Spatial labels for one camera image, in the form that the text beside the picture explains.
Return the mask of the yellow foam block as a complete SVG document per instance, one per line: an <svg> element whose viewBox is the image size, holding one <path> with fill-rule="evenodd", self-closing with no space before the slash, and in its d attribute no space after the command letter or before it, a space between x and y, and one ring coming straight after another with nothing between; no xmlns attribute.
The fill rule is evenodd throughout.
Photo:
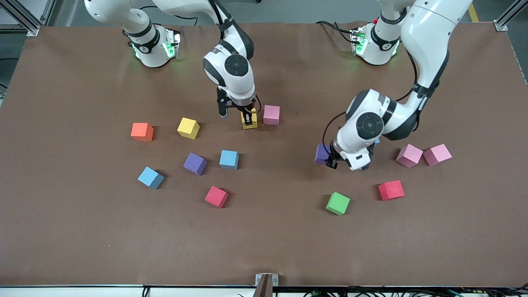
<svg viewBox="0 0 528 297"><path fill-rule="evenodd" d="M242 125L243 125L243 129L244 130L247 130L247 129L253 129L253 128L258 128L258 117L257 117L257 111L255 108L251 109L251 111L253 112L253 125L245 125L245 112L241 112L240 115L241 115L241 122L242 122Z"/></svg>
<svg viewBox="0 0 528 297"><path fill-rule="evenodd" d="M200 126L196 120L191 120L190 118L183 117L177 128L177 132L182 137L188 139L196 139Z"/></svg>

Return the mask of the purple foam block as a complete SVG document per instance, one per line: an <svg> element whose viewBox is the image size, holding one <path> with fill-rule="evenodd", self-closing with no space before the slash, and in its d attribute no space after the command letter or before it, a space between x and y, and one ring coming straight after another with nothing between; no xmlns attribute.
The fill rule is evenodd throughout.
<svg viewBox="0 0 528 297"><path fill-rule="evenodd" d="M316 147L314 162L317 164L326 165L326 163L328 162L328 159L330 158L329 156L330 152L331 152L331 148L329 145L319 143Z"/></svg>
<svg viewBox="0 0 528 297"><path fill-rule="evenodd" d="M183 167L198 176L201 176L207 166L207 162L201 156L198 156L194 153L190 153L187 159L184 162Z"/></svg>

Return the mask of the pink foam block with mark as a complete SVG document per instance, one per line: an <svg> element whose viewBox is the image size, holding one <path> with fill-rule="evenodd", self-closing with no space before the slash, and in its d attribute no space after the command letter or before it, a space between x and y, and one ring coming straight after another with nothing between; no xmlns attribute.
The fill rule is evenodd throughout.
<svg viewBox="0 0 528 297"><path fill-rule="evenodd" d="M280 107L279 106L264 106L263 124L265 125L279 125L280 124Z"/></svg>

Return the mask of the green foam block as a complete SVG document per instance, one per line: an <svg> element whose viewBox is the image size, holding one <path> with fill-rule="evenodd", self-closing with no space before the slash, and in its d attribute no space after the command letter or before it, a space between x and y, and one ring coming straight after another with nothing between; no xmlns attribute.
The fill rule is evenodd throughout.
<svg viewBox="0 0 528 297"><path fill-rule="evenodd" d="M336 215L344 215L350 202L351 199L348 197L345 197L338 192L334 192L330 195L325 209Z"/></svg>

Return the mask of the red foam block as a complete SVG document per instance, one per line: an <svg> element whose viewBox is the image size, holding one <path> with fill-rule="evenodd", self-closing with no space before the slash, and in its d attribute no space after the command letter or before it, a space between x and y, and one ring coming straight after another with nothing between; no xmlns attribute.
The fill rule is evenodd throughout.
<svg viewBox="0 0 528 297"><path fill-rule="evenodd" d="M229 194L225 190L216 186L211 186L209 192L205 196L205 201L215 207L223 208L228 197Z"/></svg>
<svg viewBox="0 0 528 297"><path fill-rule="evenodd" d="M400 180L389 181L378 186L382 201L392 200L405 196L405 192Z"/></svg>

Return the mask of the brown table mat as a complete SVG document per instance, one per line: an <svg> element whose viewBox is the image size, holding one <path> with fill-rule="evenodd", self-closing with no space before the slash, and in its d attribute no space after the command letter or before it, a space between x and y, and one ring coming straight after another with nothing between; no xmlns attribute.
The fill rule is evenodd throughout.
<svg viewBox="0 0 528 297"><path fill-rule="evenodd" d="M402 49L387 65L355 59L315 24L244 24L263 104L280 124L244 130L219 117L202 58L215 26L184 29L179 58L150 69L120 28L42 28L25 41L0 108L0 286L521 286L528 283L528 86L509 36L462 23L441 84L407 139L383 139L366 171L314 162L332 117L361 90L406 93ZM200 126L182 137L183 117ZM136 141L133 123L153 126ZM411 168L411 144L452 158ZM239 154L237 170L219 165ZM201 176L183 165L204 158ZM150 167L165 177L137 180ZM405 196L382 201L400 180ZM228 192L223 208L205 201ZM334 192L344 215L325 209Z"/></svg>

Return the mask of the orange foam block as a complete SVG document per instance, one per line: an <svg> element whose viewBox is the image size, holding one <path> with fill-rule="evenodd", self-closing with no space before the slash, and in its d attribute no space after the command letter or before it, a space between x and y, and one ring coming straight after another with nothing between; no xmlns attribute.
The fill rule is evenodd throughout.
<svg viewBox="0 0 528 297"><path fill-rule="evenodd" d="M133 123L130 136L136 141L150 142L153 140L153 126L149 123Z"/></svg>

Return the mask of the metal edge bracket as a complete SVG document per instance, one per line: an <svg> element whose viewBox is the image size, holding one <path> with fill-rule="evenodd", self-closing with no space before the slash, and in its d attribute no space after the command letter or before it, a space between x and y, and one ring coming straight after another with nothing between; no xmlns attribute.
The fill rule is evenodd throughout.
<svg viewBox="0 0 528 297"><path fill-rule="evenodd" d="M279 275L272 273L256 274L256 289L252 297L273 297L273 288L279 286Z"/></svg>

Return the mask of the aluminium frame post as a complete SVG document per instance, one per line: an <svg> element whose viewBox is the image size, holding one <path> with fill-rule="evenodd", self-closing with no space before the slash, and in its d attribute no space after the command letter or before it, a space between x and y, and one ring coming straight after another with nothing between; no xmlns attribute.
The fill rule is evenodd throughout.
<svg viewBox="0 0 528 297"><path fill-rule="evenodd" d="M514 0L497 19L494 19L493 23L496 31L508 31L507 24L526 7L528 7L528 0Z"/></svg>
<svg viewBox="0 0 528 297"><path fill-rule="evenodd" d="M0 0L0 33L37 36L50 23L57 0Z"/></svg>

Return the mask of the white table edge rail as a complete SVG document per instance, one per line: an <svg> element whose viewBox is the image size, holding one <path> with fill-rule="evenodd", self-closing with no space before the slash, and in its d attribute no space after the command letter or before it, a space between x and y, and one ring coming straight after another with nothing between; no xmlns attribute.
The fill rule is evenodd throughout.
<svg viewBox="0 0 528 297"><path fill-rule="evenodd" d="M28 285L0 286L0 297L528 297L528 283L492 286Z"/></svg>

